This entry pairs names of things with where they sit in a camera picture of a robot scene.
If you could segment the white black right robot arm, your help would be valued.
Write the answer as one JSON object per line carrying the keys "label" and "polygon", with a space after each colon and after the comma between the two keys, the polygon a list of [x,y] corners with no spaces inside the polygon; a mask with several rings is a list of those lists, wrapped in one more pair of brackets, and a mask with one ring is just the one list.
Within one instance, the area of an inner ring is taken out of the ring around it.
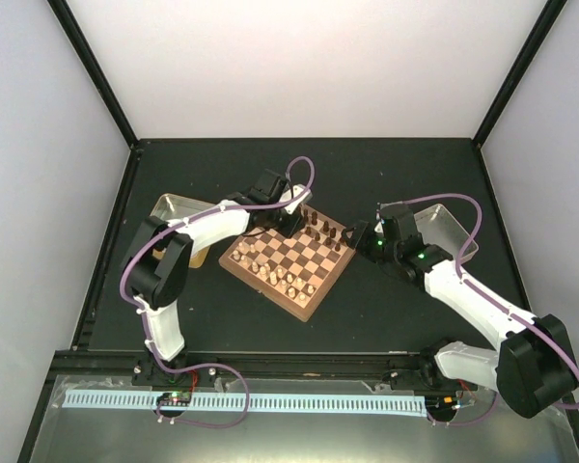
{"label": "white black right robot arm", "polygon": [[424,240],[413,212],[386,204],[376,222],[343,230],[349,248],[391,267],[404,281],[442,302],[488,341],[478,348],[451,341],[419,365],[422,382],[443,388],[453,380],[485,387],[529,419],[579,389],[579,367],[562,321],[536,317],[482,284],[448,251]]}

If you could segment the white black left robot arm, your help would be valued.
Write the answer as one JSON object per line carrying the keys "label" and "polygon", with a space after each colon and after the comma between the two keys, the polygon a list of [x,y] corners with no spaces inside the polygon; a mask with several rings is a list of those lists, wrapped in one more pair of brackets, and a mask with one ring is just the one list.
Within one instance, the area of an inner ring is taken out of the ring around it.
{"label": "white black left robot arm", "polygon": [[178,299],[194,254],[255,228],[273,229],[286,237],[298,230],[299,208],[312,197],[315,169],[306,184],[290,175],[265,171],[258,182],[220,203],[190,216],[164,221],[145,219],[124,258],[119,293],[142,319],[144,344],[155,359],[153,372],[167,385],[180,383],[188,363],[179,327]]}

